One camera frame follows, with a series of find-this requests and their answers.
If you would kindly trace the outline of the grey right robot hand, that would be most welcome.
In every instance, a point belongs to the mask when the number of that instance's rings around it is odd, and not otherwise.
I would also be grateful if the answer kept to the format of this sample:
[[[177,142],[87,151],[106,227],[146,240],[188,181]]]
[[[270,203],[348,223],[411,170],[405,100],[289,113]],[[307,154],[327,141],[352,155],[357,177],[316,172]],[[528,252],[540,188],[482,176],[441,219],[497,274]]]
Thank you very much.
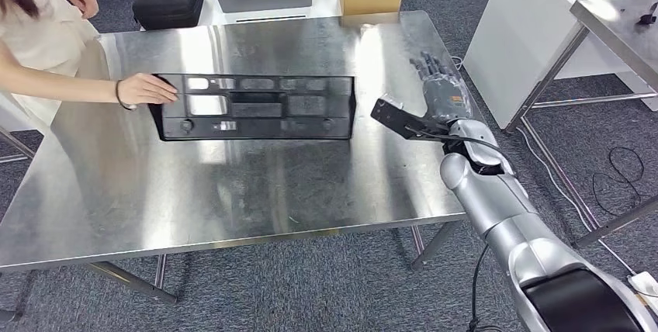
[[[466,84],[447,65],[425,51],[410,59],[423,83],[428,116],[438,123],[472,119],[473,107]]]

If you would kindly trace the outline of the person's right hand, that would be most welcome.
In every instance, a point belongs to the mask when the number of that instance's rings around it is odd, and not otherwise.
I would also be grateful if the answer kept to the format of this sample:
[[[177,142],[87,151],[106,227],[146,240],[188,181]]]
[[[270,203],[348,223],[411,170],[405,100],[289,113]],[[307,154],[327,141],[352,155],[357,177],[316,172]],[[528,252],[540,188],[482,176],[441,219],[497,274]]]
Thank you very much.
[[[140,104],[165,104],[178,100],[178,91],[169,83],[152,74],[135,74],[116,83],[116,99],[121,106],[131,109]]]

